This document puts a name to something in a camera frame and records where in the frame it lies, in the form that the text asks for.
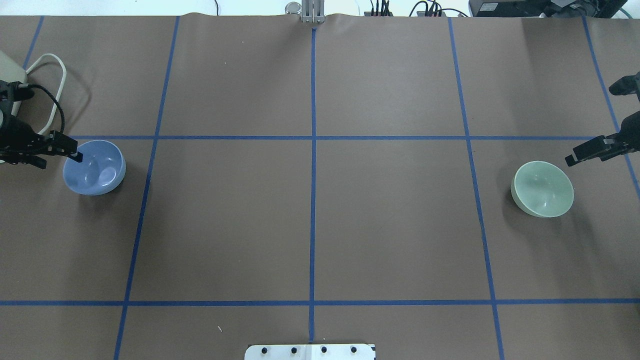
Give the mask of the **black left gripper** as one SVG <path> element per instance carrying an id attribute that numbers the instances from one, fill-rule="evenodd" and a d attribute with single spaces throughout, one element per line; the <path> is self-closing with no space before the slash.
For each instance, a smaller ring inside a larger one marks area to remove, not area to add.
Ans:
<path id="1" fill-rule="evenodd" d="M 44 148 L 44 136 L 34 132 L 33 128 L 18 119 L 12 111 L 14 104 L 30 100 L 35 92 L 29 84 L 2 80 L 0 148 L 1 160 L 11 165 L 25 164 L 45 169 L 47 161 L 39 154 Z M 67 157 L 76 163 L 83 162 L 83 154 L 78 150 L 78 141 L 60 131 L 50 131 L 46 137 L 46 155 Z"/>

